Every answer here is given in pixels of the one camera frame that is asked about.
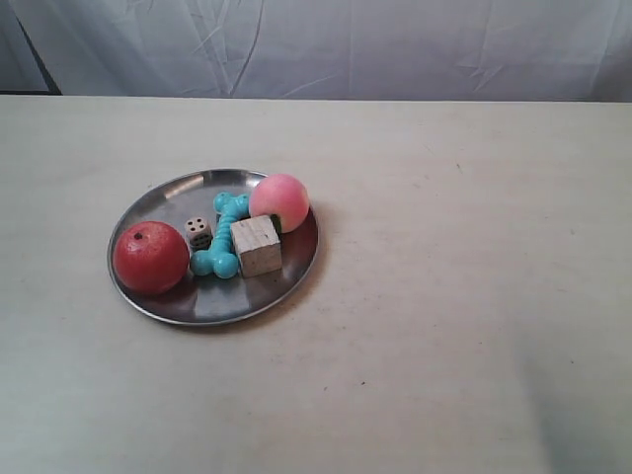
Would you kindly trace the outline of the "pink toy peach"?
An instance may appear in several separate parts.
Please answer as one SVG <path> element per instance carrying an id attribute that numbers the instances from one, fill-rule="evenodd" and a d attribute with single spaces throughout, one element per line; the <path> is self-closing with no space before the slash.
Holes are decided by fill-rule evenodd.
<path id="1" fill-rule="evenodd" d="M 251 217 L 275 215 L 282 233 L 289 233 L 305 220 L 310 208 L 304 185 L 287 174 L 273 174 L 262 179 L 249 197 Z"/>

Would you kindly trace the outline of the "white wrinkled backdrop cloth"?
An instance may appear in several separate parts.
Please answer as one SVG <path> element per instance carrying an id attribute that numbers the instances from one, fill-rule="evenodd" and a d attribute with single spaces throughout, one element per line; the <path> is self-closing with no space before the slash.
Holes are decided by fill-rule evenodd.
<path id="1" fill-rule="evenodd" d="M 627 1 L 5 1 L 1 88 L 82 96 L 631 98 Z"/>

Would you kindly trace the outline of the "turquoise rubber bone toy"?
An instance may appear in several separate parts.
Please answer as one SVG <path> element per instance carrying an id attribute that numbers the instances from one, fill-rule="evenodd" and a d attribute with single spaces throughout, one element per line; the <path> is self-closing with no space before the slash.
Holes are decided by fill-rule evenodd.
<path id="1" fill-rule="evenodd" d="M 213 199 L 213 209 L 218 216 L 214 236 L 206 250 L 193 252 L 190 269 L 196 277 L 229 279 L 237 275 L 240 266 L 233 251 L 231 225 L 249 216 L 249 196 L 221 192 Z"/>

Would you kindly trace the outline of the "round stainless steel plate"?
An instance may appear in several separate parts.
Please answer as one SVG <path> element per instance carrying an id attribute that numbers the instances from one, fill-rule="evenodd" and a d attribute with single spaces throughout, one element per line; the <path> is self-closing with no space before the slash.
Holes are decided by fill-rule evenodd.
<path id="1" fill-rule="evenodd" d="M 266 177 L 242 169 L 211 169 L 184 175 L 147 191 L 121 216 L 108 246 L 108 268 L 118 293 L 133 308 L 155 320 L 189 327 L 218 326 L 245 320 L 287 299 L 307 278 L 319 252 L 319 225 L 313 210 L 293 232 L 280 237 L 282 268 L 262 276 L 222 279 L 188 273 L 169 291 L 142 295 L 124 286 L 114 270 L 119 236 L 146 220 L 165 222 L 185 234 L 183 225 L 204 215 L 214 226 L 212 199 L 220 192 L 249 193 Z"/>

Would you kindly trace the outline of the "red toy apple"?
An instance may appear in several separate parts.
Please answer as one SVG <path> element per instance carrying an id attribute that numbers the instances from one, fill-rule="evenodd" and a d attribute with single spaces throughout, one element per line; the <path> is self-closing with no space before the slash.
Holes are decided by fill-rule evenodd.
<path id="1" fill-rule="evenodd" d="M 149 220 L 134 224 L 118 237 L 112 263 L 115 275 L 126 288 L 157 295 L 180 282 L 189 260 L 183 236 L 167 223 Z"/>

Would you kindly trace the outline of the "white die with black dots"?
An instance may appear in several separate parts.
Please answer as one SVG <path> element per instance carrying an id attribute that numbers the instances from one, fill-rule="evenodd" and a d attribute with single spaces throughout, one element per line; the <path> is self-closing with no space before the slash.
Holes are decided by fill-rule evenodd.
<path id="1" fill-rule="evenodd" d="M 193 252 L 207 250 L 212 242 L 212 230 L 206 218 L 194 216 L 185 224 L 189 246 Z"/>

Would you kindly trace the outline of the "pale wooden cube block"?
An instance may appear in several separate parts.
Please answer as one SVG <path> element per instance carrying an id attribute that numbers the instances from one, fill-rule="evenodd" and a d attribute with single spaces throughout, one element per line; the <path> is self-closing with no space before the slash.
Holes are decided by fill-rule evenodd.
<path id="1" fill-rule="evenodd" d="M 269 216 L 236 221 L 230 231 L 242 277 L 257 277 L 281 269 L 280 239 Z"/>

